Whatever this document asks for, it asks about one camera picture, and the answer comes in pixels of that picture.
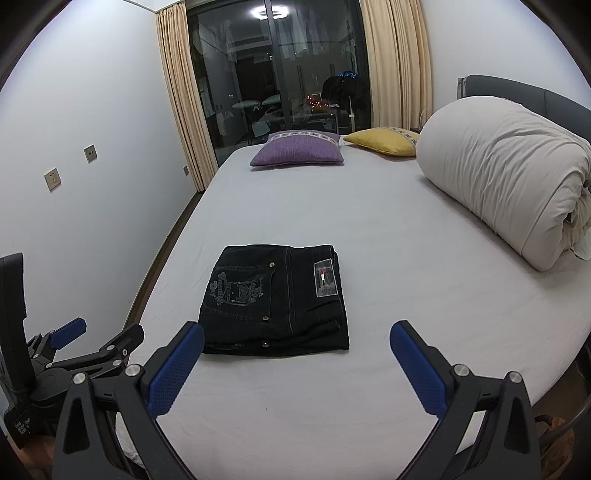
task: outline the window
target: window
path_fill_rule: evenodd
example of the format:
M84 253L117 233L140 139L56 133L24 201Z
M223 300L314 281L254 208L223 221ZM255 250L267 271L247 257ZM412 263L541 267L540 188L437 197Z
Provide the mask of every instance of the window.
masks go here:
M221 0L187 15L220 165L277 131L369 128L367 55L354 0Z

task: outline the folded black jeans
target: folded black jeans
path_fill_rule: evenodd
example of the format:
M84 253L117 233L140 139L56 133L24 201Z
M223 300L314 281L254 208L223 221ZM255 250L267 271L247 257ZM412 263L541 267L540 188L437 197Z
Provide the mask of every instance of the folded black jeans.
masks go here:
M330 245L226 247L199 314L204 353L292 356L349 349Z

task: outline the gray headboard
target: gray headboard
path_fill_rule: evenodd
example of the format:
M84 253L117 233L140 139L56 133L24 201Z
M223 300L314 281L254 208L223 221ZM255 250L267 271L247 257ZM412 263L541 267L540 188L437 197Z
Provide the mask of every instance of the gray headboard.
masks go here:
M591 142L591 110L550 90L484 75L470 75L458 80L458 99L476 95L502 97L520 103Z

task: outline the person's hand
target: person's hand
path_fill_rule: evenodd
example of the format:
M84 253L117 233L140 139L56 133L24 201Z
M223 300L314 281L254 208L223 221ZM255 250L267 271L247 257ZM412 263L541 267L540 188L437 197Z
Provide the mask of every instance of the person's hand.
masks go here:
M17 454L18 459L28 469L36 468L43 470L53 465L53 449L56 442L54 437L33 437L22 449L19 449L15 445L10 435L8 436L8 441Z

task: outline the mattress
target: mattress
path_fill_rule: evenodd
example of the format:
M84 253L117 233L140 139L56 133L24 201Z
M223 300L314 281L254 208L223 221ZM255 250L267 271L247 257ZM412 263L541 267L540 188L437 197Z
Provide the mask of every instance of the mattress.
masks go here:
M157 281L130 361L143 364L197 320L227 245L332 244L350 350L202 355L158 418L199 479L395 478L436 423L390 351L399 319L451 364L521 372L532 402L572 362L591 329L591 264L565 252L536 271L414 160L344 146L342 166L257 170L249 162L260 148L238 150L213 179ZM121 425L119 437L137 458Z

